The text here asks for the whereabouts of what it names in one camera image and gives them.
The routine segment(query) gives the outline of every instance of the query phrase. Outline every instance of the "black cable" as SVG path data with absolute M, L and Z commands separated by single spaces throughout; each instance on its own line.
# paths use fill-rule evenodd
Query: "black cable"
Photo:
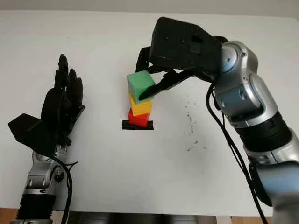
M 244 173 L 245 175 L 245 178 L 246 178 L 246 181 L 248 183 L 248 186 L 249 186 L 249 189 L 251 191 L 251 194 L 252 194 L 252 197 L 253 197 L 253 200 L 254 200 L 254 203 L 256 205 L 256 208 L 260 214 L 260 217 L 263 221 L 264 224 L 268 224 L 267 222 L 267 219 L 262 211 L 262 208 L 259 204 L 259 201 L 257 199 L 257 196 L 256 196 L 256 193 L 255 193 L 255 190 L 254 190 L 254 187 L 253 187 L 253 183 L 252 183 L 252 180 L 250 178 L 250 175 L 248 173 L 248 170 L 246 168 L 246 165 L 244 163 L 244 160 L 237 148 L 237 146 L 235 145 L 234 141 L 232 140 L 232 138 L 230 137 L 229 133 L 227 132 L 227 130 L 225 129 L 225 126 L 221 123 L 221 121 L 218 119 L 218 117 L 216 116 L 216 114 L 213 112 L 212 108 L 211 108 L 211 105 L 210 105 L 210 97 L 211 95 L 213 95 L 213 89 L 214 89 L 214 84 L 215 84 L 215 81 L 213 83 L 211 83 L 207 93 L 206 93 L 206 107 L 209 111 L 209 113 L 212 115 L 212 117 L 214 118 L 214 120 L 217 122 L 217 124 L 219 125 L 219 127 L 222 129 L 222 132 L 228 142 L 228 145 L 229 147 L 231 148 L 232 152 L 233 152 L 233 155 L 236 159 L 236 161 L 238 162 L 242 172 Z
M 79 161 L 77 161 L 77 162 L 73 162 L 73 163 L 71 163 L 71 164 L 66 164 L 66 166 L 70 166 L 70 167 L 69 167 L 69 171 L 71 171 L 71 168 L 72 168 L 73 166 L 75 166 L 78 162 L 79 162 Z M 67 185 L 68 188 L 70 187 L 70 183 L 69 183 L 68 179 L 66 180 L 66 185 Z
M 69 163 L 69 164 L 65 164 L 66 166 L 72 166 L 72 165 L 75 165 L 75 164 L 77 164 L 79 161 L 77 161 L 77 162 L 73 162 L 73 163 Z
M 68 195 L 67 195 L 67 199 L 66 199 L 66 203 L 65 203 L 65 207 L 64 207 L 64 213 L 62 215 L 62 220 L 61 220 L 61 224 L 65 224 L 67 221 L 67 217 L 69 215 L 69 209 L 70 209 L 70 205 L 71 205 L 71 196 L 72 196 L 72 192 L 73 192 L 73 181 L 72 181 L 71 173 L 70 173 L 69 169 L 60 159 L 58 159 L 54 156 L 49 156 L 49 158 L 56 161 L 57 163 L 59 163 L 59 165 L 65 170 L 66 181 L 69 183 L 68 184 Z

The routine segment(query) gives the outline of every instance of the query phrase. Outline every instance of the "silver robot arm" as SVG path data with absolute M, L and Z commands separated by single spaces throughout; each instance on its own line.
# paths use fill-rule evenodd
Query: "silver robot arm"
M 257 75 L 257 57 L 244 44 L 222 47 L 217 104 L 240 135 L 259 199 L 273 206 L 274 224 L 299 222 L 299 141 L 282 120 L 272 95 Z

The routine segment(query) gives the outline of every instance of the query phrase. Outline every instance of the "stacked blocks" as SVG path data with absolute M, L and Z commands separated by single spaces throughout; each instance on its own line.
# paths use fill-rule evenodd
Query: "stacked blocks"
M 152 110 L 152 99 L 139 100 L 139 96 L 150 86 L 155 85 L 154 80 L 147 71 L 140 71 L 128 75 L 129 98 L 131 109 L 128 113 L 129 123 L 146 127 Z

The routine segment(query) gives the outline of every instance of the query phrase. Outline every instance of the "white table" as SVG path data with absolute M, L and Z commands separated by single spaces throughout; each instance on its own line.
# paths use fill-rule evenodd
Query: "white table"
M 0 11 L 0 207 L 18 208 L 31 150 L 7 123 L 40 117 L 60 53 L 83 79 L 86 110 L 71 134 L 71 210 L 257 215 L 248 186 L 207 112 L 208 83 L 190 78 L 153 101 L 154 131 L 121 129 L 126 75 L 162 14 Z M 299 133 L 299 23 L 275 17 L 166 14 L 249 46 L 285 121 Z M 155 74 L 158 81 L 161 74 Z M 242 143 L 229 128 L 242 154 Z M 56 209 L 64 208 L 66 189 Z M 271 208 L 263 206 L 266 215 Z

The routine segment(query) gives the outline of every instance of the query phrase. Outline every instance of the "white wall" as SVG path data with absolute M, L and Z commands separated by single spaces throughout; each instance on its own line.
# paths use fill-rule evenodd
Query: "white wall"
M 294 17 L 298 0 L 1 0 L 1 10 L 78 10 Z

